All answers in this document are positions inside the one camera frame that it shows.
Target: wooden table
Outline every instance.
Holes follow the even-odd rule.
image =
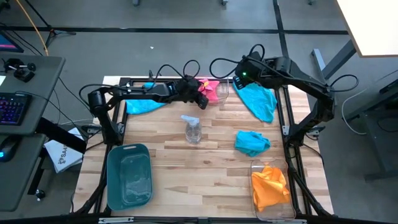
[[[103,83],[115,85],[119,79],[105,77]],[[294,118],[299,122],[310,112],[307,95],[292,86],[289,90]],[[200,117],[203,129],[199,145],[186,142],[186,124],[180,119],[182,114]],[[148,147],[154,195],[141,208],[112,212],[112,215],[254,217],[249,194],[251,161],[284,160],[277,110],[274,116],[271,124],[260,122],[242,104],[232,88],[223,106],[208,106],[206,110],[201,110],[193,103],[174,102],[149,114],[130,115],[124,144],[143,143]],[[240,153],[234,149],[238,130],[262,133],[271,141],[271,148],[253,158]],[[101,135],[91,138],[88,147],[101,140]],[[317,142],[306,139],[305,143],[318,150]],[[81,207],[98,185],[104,150],[105,145],[101,145],[85,154],[73,200],[75,208]],[[301,148],[301,153],[308,188],[324,208],[333,213],[321,159],[305,147]],[[301,191],[297,193],[303,205]]]
[[[398,56],[396,0],[336,0],[351,39],[325,65],[319,49],[314,49],[319,74],[328,80],[356,52],[360,57]]]

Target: teal towel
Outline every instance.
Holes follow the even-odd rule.
[[[235,149],[254,157],[271,147],[271,142],[254,131],[238,131],[236,134]]]
[[[269,89],[257,83],[250,83],[240,90],[236,88],[235,83],[233,86],[242,102],[256,118],[267,123],[272,122],[277,101]]]
[[[145,88],[152,87],[153,83],[145,83]],[[165,103],[158,103],[153,100],[126,100],[127,104],[127,114],[144,114],[154,111],[162,106],[166,105]]]

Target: clear bottle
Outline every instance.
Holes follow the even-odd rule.
[[[187,122],[185,128],[185,137],[190,144],[198,144],[201,139],[201,124],[199,118],[181,115],[181,118]]]

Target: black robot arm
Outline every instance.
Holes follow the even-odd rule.
[[[201,109],[208,103],[207,97],[199,91],[201,83],[191,76],[185,75],[177,81],[161,83],[150,88],[143,87],[101,87],[88,94],[90,111],[98,118],[105,144],[122,144],[122,136],[116,123],[109,118],[108,111],[122,100],[153,100],[158,103],[173,101],[195,102]],[[105,93],[112,95],[106,102]]]
[[[265,88],[278,90],[284,85],[293,85],[317,99],[311,113],[299,124],[289,127],[286,142],[302,146],[305,133],[322,121],[334,118],[334,94],[331,87],[303,73],[297,64],[287,57],[262,59],[259,52],[251,52],[235,68],[234,83],[238,89],[256,82]]]

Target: keyboard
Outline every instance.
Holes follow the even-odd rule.
[[[32,95],[0,93],[0,125],[21,125]]]

